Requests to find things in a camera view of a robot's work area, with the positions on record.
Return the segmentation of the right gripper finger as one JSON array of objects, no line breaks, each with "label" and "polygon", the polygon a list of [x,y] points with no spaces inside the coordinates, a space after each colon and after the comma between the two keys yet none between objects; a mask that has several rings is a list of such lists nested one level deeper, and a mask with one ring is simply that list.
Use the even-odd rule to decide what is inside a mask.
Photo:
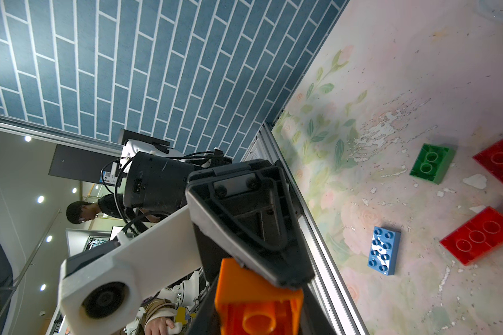
[{"label": "right gripper finger", "polygon": [[314,269],[280,163],[257,159],[191,173],[191,221],[238,263],[297,290]]}]

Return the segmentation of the orange lego brick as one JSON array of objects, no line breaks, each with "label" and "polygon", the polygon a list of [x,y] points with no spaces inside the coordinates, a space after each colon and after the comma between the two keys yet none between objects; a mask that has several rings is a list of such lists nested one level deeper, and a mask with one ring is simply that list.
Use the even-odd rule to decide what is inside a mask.
[{"label": "orange lego brick", "polygon": [[235,259],[222,260],[215,295],[222,335],[297,335],[303,302],[302,289],[278,288]]}]

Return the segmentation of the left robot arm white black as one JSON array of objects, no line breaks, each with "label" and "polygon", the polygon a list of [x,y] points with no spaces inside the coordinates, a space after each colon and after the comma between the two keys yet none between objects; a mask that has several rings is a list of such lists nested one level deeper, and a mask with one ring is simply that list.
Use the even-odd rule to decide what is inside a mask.
[{"label": "left robot arm white black", "polygon": [[197,269],[208,282],[217,277],[227,253],[194,225],[185,199],[191,173],[223,154],[182,155],[136,138],[124,142],[123,206],[138,209],[114,240],[66,259],[60,269],[58,300],[74,334],[114,334],[132,322],[143,300]]}]

